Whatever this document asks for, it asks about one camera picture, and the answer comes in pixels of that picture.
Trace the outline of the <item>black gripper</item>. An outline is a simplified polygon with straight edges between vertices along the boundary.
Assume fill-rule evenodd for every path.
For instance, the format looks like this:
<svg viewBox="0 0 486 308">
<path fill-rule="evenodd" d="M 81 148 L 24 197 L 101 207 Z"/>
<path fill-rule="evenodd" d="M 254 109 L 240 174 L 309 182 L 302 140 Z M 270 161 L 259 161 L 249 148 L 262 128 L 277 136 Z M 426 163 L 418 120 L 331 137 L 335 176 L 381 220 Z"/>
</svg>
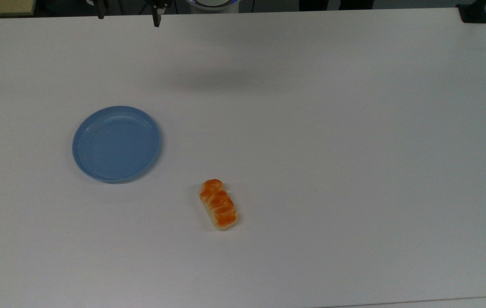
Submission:
<svg viewBox="0 0 486 308">
<path fill-rule="evenodd" d="M 152 8 L 154 27 L 159 27 L 161 23 L 162 8 L 169 8 L 169 0 L 147 0 L 147 4 L 149 4 L 149 6 Z M 97 0 L 97 14 L 99 19 L 104 19 L 104 0 Z"/>
</svg>

